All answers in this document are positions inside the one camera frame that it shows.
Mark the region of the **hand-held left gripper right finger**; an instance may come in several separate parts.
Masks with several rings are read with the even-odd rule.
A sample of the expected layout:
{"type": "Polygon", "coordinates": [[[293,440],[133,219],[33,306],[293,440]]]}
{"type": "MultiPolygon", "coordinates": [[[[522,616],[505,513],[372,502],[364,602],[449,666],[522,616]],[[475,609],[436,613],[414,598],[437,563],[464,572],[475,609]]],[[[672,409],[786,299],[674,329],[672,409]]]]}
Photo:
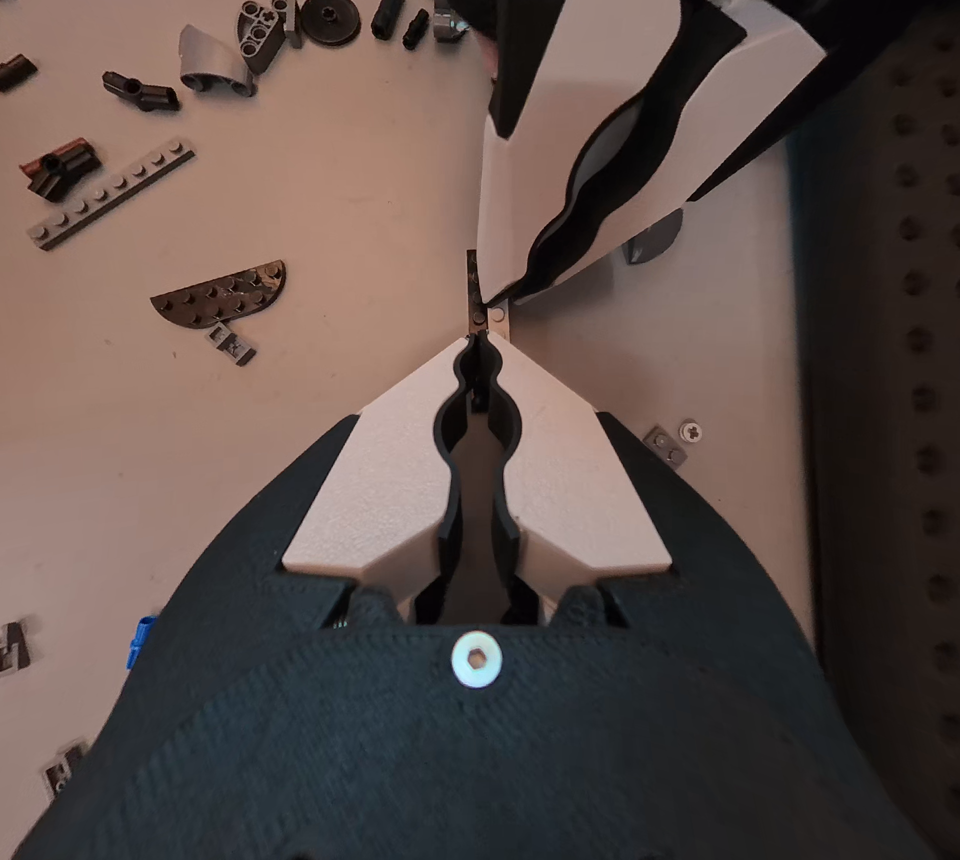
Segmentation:
{"type": "Polygon", "coordinates": [[[571,588],[661,574],[671,555],[594,406],[498,334],[484,341],[494,561],[511,618],[571,588]]]}

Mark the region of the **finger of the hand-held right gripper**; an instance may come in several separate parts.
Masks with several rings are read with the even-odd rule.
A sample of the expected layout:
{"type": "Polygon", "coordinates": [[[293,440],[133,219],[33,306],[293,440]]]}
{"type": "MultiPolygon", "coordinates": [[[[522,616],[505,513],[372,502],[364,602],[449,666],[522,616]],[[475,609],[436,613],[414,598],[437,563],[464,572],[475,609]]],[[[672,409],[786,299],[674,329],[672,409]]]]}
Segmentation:
{"type": "Polygon", "coordinates": [[[477,268],[485,302],[526,276],[594,135],[638,96],[678,35],[680,0],[497,0],[477,268]]]}
{"type": "Polygon", "coordinates": [[[764,0],[679,0],[678,34],[639,94],[582,153],[573,197],[502,297],[530,297],[695,199],[824,51],[764,0]]]}

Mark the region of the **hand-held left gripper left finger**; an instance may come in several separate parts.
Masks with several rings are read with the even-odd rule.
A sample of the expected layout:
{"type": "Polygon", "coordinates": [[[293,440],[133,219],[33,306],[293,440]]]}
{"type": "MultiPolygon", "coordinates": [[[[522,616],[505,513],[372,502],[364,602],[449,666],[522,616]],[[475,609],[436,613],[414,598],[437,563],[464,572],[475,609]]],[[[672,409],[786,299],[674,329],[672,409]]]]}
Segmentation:
{"type": "Polygon", "coordinates": [[[437,622],[459,563],[461,478],[477,341],[459,338],[368,403],[282,557],[292,574],[390,592],[414,622],[437,622]]]}

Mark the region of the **black long lego plate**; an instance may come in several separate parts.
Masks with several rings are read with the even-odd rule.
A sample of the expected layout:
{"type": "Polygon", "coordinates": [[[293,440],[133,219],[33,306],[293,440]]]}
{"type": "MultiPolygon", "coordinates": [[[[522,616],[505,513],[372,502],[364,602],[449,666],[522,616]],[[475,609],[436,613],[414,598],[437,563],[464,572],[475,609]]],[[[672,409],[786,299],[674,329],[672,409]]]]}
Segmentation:
{"type": "MultiPolygon", "coordinates": [[[[485,334],[488,329],[488,310],[484,304],[479,288],[479,275],[476,260],[476,249],[469,249],[465,255],[466,269],[466,298],[467,298],[467,329],[471,336],[485,334]]],[[[470,366],[470,411],[474,415],[486,414],[489,404],[488,381],[483,373],[483,358],[480,341],[475,341],[472,348],[470,366]]]]}

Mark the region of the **scattered small lego pieces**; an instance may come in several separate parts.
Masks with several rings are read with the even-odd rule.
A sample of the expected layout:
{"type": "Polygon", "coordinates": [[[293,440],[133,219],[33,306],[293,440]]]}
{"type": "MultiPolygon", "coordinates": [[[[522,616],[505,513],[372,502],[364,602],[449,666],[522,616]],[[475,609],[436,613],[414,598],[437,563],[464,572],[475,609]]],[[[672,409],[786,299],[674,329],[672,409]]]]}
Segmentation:
{"type": "Polygon", "coordinates": [[[94,740],[217,531],[344,415],[466,333],[491,81],[433,0],[2,0],[2,835],[94,740]],[[50,251],[26,235],[180,137],[195,158],[50,251]],[[281,259],[259,313],[204,330],[150,298],[281,259]]]}

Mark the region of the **dark half-round lego plate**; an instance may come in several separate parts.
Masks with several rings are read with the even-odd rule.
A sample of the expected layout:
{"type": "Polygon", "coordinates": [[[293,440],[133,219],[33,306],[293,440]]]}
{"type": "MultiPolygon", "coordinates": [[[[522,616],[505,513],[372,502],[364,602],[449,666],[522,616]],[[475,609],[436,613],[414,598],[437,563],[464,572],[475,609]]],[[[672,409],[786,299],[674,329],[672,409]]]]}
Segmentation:
{"type": "Polygon", "coordinates": [[[205,330],[268,309],[285,281],[286,264],[277,259],[154,295],[150,305],[174,326],[205,330]]]}

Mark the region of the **long grey lego plate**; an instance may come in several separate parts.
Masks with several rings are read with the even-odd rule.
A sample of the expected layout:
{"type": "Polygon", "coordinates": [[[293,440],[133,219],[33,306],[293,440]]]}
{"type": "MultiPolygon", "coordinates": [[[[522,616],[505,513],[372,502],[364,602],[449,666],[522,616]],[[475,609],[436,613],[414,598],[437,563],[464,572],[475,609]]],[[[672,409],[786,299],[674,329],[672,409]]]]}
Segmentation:
{"type": "Polygon", "coordinates": [[[143,193],[196,155],[197,150],[191,142],[174,137],[150,149],[107,179],[81,189],[67,200],[65,206],[54,209],[42,221],[32,224],[26,230],[26,235],[38,249],[50,252],[143,193]]]}

